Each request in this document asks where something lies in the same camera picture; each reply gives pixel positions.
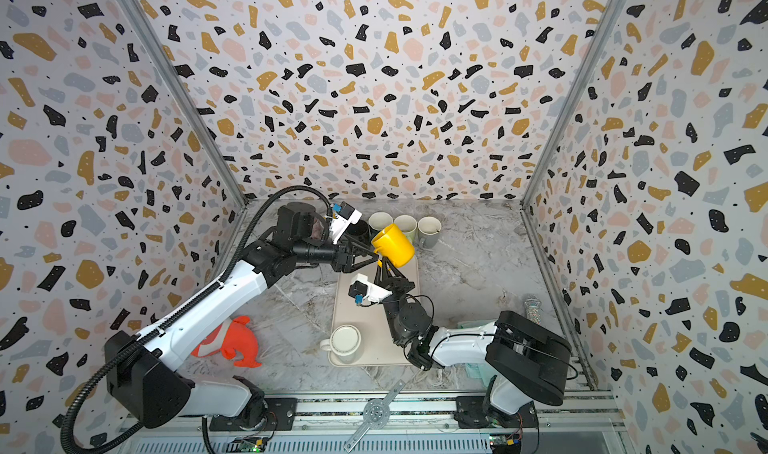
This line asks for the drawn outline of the white mug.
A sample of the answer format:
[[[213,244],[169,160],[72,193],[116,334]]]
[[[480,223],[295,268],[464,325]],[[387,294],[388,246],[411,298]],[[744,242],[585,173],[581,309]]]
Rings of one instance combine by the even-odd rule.
[[[341,325],[328,339],[320,342],[319,348],[332,354],[341,364],[352,364],[362,353],[362,334],[354,325]]]

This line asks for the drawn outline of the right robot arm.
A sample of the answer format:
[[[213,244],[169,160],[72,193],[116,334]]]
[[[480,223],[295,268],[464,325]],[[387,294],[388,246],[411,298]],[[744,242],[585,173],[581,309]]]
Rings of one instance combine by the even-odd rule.
[[[532,402],[563,404],[573,370],[563,337],[513,311],[474,328],[439,327],[411,293],[415,283],[388,258],[378,263],[373,285],[385,296],[372,304],[383,307],[393,343],[414,367],[485,363],[495,370],[484,398],[488,415],[513,416]]]

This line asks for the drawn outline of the light green mug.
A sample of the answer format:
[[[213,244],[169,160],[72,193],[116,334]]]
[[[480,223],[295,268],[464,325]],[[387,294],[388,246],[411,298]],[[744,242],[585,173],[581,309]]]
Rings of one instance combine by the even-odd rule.
[[[417,245],[418,221],[414,217],[400,215],[394,219],[394,224],[412,245]]]

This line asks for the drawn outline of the yellow mug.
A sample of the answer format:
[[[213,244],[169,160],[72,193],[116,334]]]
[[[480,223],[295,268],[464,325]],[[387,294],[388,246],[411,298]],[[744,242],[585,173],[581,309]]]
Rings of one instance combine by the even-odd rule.
[[[396,268],[408,264],[415,255],[412,243],[395,224],[380,231],[373,238],[372,246],[376,254],[386,257]]]

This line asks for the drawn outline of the black mug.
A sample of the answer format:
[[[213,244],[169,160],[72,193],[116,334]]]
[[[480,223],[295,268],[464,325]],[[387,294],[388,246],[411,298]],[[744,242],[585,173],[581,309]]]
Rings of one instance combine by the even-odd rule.
[[[370,227],[364,220],[359,220],[355,224],[350,224],[345,231],[345,235],[362,244],[370,243]]]

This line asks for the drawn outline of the grey mug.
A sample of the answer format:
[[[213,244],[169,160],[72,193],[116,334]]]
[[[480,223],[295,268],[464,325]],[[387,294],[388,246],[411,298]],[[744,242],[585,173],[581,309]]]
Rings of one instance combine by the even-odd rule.
[[[439,240],[439,236],[442,231],[442,223],[439,219],[426,216],[421,218],[417,223],[419,246],[421,249],[434,248]]]

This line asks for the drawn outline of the dark green mug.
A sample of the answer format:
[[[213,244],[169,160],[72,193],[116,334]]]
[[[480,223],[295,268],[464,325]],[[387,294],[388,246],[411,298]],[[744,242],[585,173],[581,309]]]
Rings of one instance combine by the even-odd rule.
[[[370,229],[375,233],[379,233],[383,231],[388,226],[390,226],[393,222],[394,222],[394,218],[386,212],[373,213],[370,215],[370,217],[367,220],[367,223]]]

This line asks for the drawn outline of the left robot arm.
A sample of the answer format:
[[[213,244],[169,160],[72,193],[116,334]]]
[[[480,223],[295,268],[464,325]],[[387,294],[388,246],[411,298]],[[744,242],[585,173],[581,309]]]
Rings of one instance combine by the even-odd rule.
[[[361,217],[347,203],[335,205],[325,232],[316,238],[313,227],[321,217],[311,205],[281,206],[275,226],[235,256],[224,280],[210,283],[138,335],[120,332],[107,341],[106,358],[116,363],[107,375],[110,395],[148,429],[194,416],[225,417],[244,430],[261,426],[268,405],[253,383],[238,376],[187,379],[178,370],[205,339],[234,326],[232,314],[298,267],[326,264],[337,273],[351,273],[374,263],[370,247],[345,234]]]

